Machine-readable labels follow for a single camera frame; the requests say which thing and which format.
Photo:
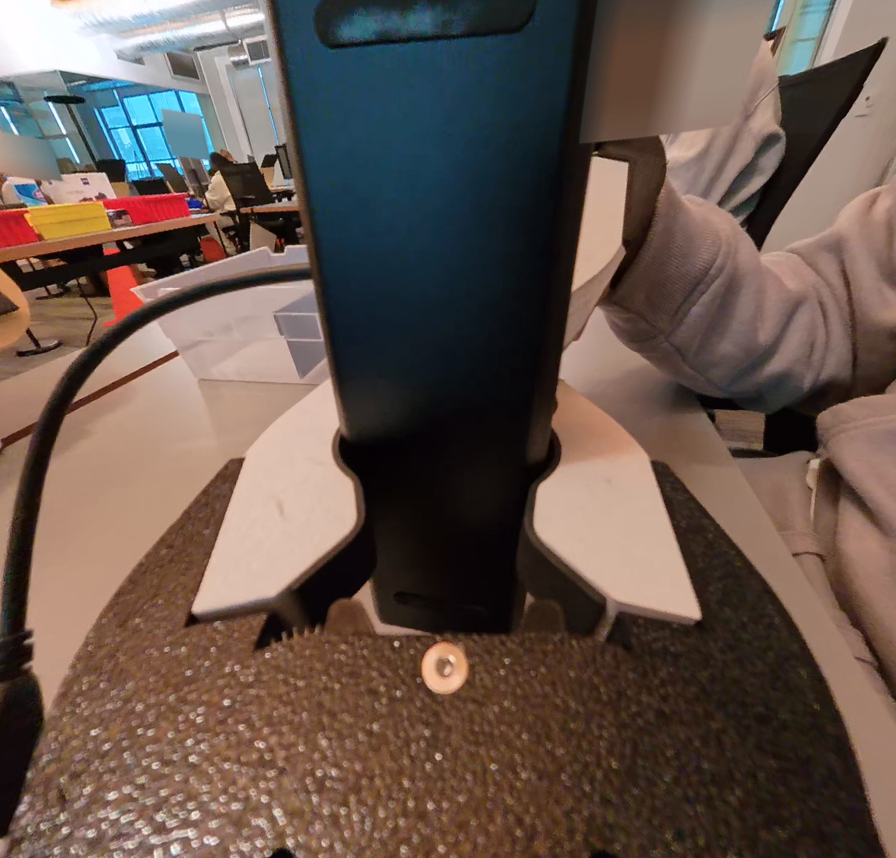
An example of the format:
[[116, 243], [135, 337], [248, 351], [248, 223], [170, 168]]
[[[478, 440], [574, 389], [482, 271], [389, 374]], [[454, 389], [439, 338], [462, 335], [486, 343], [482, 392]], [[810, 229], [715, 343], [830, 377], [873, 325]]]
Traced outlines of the orange cone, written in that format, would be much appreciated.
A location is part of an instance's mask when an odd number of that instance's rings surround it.
[[106, 271], [105, 279], [113, 316], [110, 320], [105, 321], [103, 326], [111, 328], [142, 305], [140, 297], [133, 290], [153, 282], [155, 275], [151, 270], [144, 269], [139, 264], [131, 264]]

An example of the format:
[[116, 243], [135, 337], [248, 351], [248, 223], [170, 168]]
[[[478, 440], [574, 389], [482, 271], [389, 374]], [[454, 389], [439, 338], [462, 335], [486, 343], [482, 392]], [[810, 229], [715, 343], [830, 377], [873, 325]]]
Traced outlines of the grey desk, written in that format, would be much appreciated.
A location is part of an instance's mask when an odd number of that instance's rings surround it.
[[[128, 339], [91, 377], [89, 401], [61, 431], [28, 611], [47, 707], [136, 562], [227, 461], [311, 391], [197, 382], [172, 351], [157, 325]], [[561, 373], [675, 472], [778, 595], [827, 679], [882, 846], [894, 856], [894, 718], [696, 399], [622, 346], [599, 311]]]

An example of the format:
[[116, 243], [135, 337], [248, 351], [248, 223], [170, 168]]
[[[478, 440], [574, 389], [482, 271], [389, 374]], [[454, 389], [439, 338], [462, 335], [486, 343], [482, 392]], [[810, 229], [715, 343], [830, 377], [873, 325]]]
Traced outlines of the pale standing board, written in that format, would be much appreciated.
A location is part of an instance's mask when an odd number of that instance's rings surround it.
[[175, 158], [209, 158], [209, 141], [200, 114], [163, 109], [161, 116], [165, 139]]
[[41, 181], [61, 176], [48, 140], [5, 132], [1, 132], [1, 173]]

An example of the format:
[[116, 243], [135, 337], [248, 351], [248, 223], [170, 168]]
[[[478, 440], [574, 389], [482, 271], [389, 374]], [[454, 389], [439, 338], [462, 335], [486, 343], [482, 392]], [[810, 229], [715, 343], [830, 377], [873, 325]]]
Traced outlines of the person's grey hoodie torso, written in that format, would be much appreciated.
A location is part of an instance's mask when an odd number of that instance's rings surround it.
[[[763, 39], [730, 123], [662, 136], [666, 184], [732, 215], [744, 231], [786, 147], [775, 62]], [[893, 702], [894, 416], [859, 400], [808, 416], [817, 449], [743, 460], [742, 468], [795, 560], [833, 606], [859, 666]]]

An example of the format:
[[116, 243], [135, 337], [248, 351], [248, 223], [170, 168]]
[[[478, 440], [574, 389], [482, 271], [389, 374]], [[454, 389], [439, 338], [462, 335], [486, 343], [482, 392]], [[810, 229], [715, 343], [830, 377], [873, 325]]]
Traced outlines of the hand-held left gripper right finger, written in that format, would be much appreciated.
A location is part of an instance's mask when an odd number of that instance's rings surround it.
[[622, 614], [694, 625], [700, 605], [651, 461], [629, 432], [559, 381], [548, 463], [521, 534], [521, 580], [566, 630], [605, 639]]

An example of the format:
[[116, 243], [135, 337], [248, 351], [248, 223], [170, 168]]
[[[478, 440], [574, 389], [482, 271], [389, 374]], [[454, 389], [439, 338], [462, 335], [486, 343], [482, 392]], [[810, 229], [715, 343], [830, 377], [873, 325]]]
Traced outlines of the long wooden table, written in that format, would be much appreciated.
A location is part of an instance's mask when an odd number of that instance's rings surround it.
[[96, 279], [122, 266], [143, 264], [157, 270], [161, 262], [165, 269], [175, 259], [200, 255], [200, 239], [218, 221], [218, 214], [207, 213], [6, 247], [1, 250], [2, 270], [29, 292]]

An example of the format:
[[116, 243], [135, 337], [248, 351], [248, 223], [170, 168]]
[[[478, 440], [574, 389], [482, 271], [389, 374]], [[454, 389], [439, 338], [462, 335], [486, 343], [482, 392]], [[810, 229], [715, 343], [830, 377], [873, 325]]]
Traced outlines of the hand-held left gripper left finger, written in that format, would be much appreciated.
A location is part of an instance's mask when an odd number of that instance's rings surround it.
[[371, 571], [339, 570], [338, 555], [362, 546], [364, 521], [339, 430], [333, 385], [323, 382], [248, 449], [190, 611], [197, 621], [265, 614], [286, 630], [316, 627], [297, 590], [326, 572], [336, 598], [356, 598], [380, 629]]

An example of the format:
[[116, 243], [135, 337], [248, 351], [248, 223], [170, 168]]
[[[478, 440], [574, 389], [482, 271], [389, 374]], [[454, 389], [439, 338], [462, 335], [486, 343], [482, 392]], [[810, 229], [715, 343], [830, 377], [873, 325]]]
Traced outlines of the red plastic bin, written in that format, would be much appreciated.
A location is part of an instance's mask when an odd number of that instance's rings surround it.
[[186, 193], [158, 193], [100, 200], [107, 211], [122, 212], [133, 225], [149, 225], [167, 220], [190, 217]]
[[0, 211], [0, 246], [14, 248], [28, 244], [37, 244], [41, 236], [28, 221], [28, 209], [1, 208]]

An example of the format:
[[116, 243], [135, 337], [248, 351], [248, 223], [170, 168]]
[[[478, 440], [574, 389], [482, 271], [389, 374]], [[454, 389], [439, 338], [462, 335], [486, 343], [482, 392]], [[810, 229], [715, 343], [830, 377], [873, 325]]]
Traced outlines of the grey bin divider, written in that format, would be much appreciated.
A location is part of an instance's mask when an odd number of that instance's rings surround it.
[[330, 378], [321, 318], [313, 293], [308, 293], [273, 314], [280, 336], [296, 368], [299, 381], [319, 385]]

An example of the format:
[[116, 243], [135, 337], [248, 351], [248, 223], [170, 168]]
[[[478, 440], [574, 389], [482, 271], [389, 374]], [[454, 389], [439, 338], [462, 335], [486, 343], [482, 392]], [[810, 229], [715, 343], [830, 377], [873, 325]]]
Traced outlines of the person's right forearm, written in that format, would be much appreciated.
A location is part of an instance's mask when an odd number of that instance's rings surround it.
[[643, 247], [602, 307], [611, 330], [705, 396], [816, 416], [894, 416], [894, 181], [820, 234], [761, 253], [732, 215], [660, 192]]

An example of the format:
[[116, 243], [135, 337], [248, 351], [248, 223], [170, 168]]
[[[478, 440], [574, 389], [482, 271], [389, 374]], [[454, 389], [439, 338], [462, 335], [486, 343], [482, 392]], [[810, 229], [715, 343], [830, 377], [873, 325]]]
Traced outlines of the yellow plastic bin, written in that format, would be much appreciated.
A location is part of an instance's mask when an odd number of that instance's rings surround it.
[[102, 202], [32, 206], [24, 217], [42, 241], [95, 235], [113, 228]]

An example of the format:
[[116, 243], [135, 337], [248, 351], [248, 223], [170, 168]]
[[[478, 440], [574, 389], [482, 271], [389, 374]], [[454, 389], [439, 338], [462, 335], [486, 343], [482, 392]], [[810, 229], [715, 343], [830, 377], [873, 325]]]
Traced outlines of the round wooden side table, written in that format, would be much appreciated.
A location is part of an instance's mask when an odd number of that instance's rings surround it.
[[1, 351], [11, 350], [27, 339], [29, 348], [17, 350], [17, 356], [41, 356], [60, 349], [62, 342], [41, 342], [30, 328], [28, 300], [4, 270], [1, 271]]

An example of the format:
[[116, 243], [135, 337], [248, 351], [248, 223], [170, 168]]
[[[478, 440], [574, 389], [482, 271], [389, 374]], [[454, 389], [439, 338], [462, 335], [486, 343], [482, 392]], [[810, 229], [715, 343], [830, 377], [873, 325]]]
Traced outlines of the black background office chair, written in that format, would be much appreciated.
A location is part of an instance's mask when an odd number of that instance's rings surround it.
[[218, 172], [233, 198], [237, 212], [275, 202], [261, 169], [253, 160], [227, 165]]

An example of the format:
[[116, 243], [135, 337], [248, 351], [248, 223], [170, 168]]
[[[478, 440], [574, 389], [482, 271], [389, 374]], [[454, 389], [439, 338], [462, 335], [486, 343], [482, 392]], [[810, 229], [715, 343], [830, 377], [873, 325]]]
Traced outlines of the clear plastic bin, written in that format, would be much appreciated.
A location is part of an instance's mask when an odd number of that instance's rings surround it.
[[273, 314], [308, 293], [315, 295], [310, 279], [255, 286], [204, 299], [156, 323], [198, 380], [303, 384]]

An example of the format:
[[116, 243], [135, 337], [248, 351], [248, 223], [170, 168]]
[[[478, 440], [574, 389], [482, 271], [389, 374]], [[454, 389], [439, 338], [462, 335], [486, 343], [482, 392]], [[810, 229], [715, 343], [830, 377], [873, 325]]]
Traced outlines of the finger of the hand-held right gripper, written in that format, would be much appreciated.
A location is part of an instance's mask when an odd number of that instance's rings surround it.
[[598, 0], [581, 143], [734, 120], [773, 0]]

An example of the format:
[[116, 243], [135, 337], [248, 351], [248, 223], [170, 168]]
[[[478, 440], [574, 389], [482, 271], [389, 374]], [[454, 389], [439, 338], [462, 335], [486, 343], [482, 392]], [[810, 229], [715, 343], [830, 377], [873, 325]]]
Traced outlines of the round silver ceiling duct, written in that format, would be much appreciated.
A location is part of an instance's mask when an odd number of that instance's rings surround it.
[[218, 13], [258, 8], [259, 0], [72, 0], [60, 9], [88, 35], [125, 35]]

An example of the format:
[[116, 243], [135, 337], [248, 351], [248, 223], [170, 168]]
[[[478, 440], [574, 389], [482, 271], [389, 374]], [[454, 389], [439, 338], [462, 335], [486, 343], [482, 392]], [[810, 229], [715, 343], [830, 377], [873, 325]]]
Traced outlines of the person's right hand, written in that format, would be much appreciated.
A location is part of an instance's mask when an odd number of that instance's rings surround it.
[[666, 181], [666, 152], [661, 136], [605, 140], [595, 148], [600, 158], [628, 166], [622, 229], [624, 255], [609, 282], [609, 290], [613, 290], [638, 258], [650, 235]]

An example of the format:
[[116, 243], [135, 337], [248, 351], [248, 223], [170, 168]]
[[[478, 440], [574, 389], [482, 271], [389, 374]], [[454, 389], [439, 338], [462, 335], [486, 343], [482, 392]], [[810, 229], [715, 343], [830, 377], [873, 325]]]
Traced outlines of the black rectangular hub device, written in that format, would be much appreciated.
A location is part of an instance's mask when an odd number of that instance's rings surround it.
[[509, 633], [602, 597], [533, 533], [598, 0], [264, 0], [381, 618]]

